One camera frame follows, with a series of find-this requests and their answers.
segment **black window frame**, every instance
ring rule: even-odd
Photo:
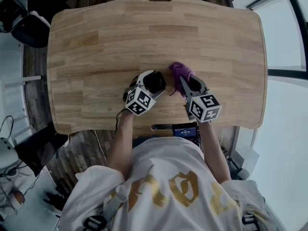
[[[253,8],[259,6],[269,0],[256,0],[253,3],[247,6],[248,9],[253,11]],[[290,4],[294,10],[300,34],[303,40],[305,62],[306,62],[306,71],[297,71],[297,70],[284,70],[284,69],[268,69],[269,76],[280,76],[280,77],[290,77],[298,79],[308,79],[308,23],[305,20],[302,9],[298,3],[298,0],[289,0]]]

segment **purple cloth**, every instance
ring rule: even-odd
[[[179,62],[174,62],[169,68],[172,70],[175,90],[179,91],[182,97],[185,97],[182,91],[182,84],[180,81],[180,76],[182,76],[184,80],[186,80],[186,82],[188,83],[189,77],[191,75],[195,75],[194,72],[189,67]]]

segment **table top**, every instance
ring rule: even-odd
[[[115,129],[123,93],[135,76],[161,71],[166,91],[134,122],[189,122],[168,67],[182,62],[222,104],[221,126],[258,128],[267,91],[266,49],[259,16],[201,0],[115,0],[64,10],[52,20],[47,78],[56,130]]]

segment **wooden floor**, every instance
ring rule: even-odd
[[[67,4],[71,8],[80,8],[108,2],[112,0],[69,0]],[[229,6],[227,0],[207,0],[208,2]],[[33,81],[25,85],[25,96],[30,122],[34,130],[38,131],[52,122],[48,100],[46,79],[47,48],[33,49],[25,46],[24,50],[24,76],[41,75],[42,80]],[[216,130],[220,145],[229,149],[232,146],[235,127],[219,128]],[[113,131],[97,130],[101,147],[108,154]],[[67,147],[61,147],[58,153],[47,164],[55,182],[64,179],[67,191],[75,186],[76,173],[86,170],[92,165],[104,165],[103,154],[93,132],[83,131],[70,136]]]

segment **digital display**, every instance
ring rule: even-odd
[[[196,135],[196,128],[180,128],[174,130],[175,137],[193,137]]]

